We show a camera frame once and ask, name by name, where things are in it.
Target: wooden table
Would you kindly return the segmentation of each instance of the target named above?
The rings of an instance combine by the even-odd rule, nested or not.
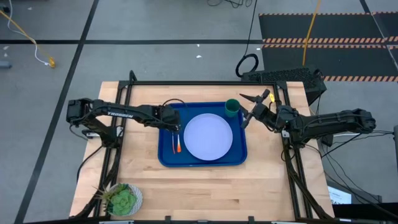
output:
[[[103,82],[99,99],[114,102],[117,82]],[[133,86],[130,105],[161,105],[170,98],[185,102],[226,101],[238,99],[245,108],[254,103],[239,93],[260,95],[266,86]],[[302,83],[288,83],[292,107],[309,115]],[[110,125],[111,118],[98,118]],[[294,220],[286,164],[280,159],[280,134],[271,133],[255,120],[246,128],[248,158],[239,166],[168,168],[157,158],[159,130],[145,128],[128,119],[124,135],[118,182],[139,187],[144,202],[138,213],[123,219],[164,220]],[[314,140],[310,145],[317,147]],[[99,139],[88,141],[85,157],[100,145]],[[82,168],[70,215],[78,213],[90,200],[100,179],[105,150],[92,157]],[[302,149],[303,168],[309,191],[333,215],[320,156],[315,150]],[[301,216],[305,216],[302,194],[297,188]]]

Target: blue tray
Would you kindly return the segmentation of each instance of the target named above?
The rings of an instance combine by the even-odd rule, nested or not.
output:
[[[173,154],[172,133],[161,129],[159,131],[159,150],[158,158],[160,163],[167,167],[201,167],[201,166],[235,166],[243,163],[248,156],[246,147],[246,137],[244,129],[241,128],[243,114],[239,111],[234,118],[225,115],[225,102],[212,103],[172,103],[171,107],[180,112],[182,130],[180,130],[181,152]],[[225,119],[231,126],[233,141],[231,149],[221,158],[214,161],[203,161],[194,157],[184,145],[184,128],[188,122],[199,114],[212,113]],[[174,143],[177,148],[177,135],[174,135]]]

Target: white plate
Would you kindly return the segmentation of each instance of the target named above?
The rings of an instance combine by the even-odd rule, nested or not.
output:
[[[233,135],[231,127],[222,117],[205,113],[189,121],[183,140],[193,156],[204,161],[213,161],[229,151]]]

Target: potted plant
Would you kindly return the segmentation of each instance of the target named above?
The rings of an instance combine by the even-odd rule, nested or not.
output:
[[[115,216],[130,216],[138,212],[142,205],[141,191],[131,184],[116,184],[109,190],[100,190],[105,212]]]

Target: white pot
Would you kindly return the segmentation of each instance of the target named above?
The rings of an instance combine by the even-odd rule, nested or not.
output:
[[[119,184],[113,185],[113,186],[109,189],[109,191],[110,191],[110,192],[113,191],[118,185],[119,185]],[[111,212],[110,212],[109,214],[114,215],[114,216],[126,217],[126,216],[130,216],[130,215],[133,215],[133,214],[137,213],[138,210],[141,208],[141,205],[142,205],[142,193],[141,193],[141,191],[138,189],[138,187],[136,187],[136,186],[134,186],[134,185],[131,185],[131,184],[128,184],[128,185],[129,185],[129,187],[130,187],[132,193],[134,194],[134,196],[137,197],[136,203],[135,203],[134,206],[132,207],[131,211],[130,211],[127,215],[115,215],[115,214],[113,214],[113,213],[111,213]]]

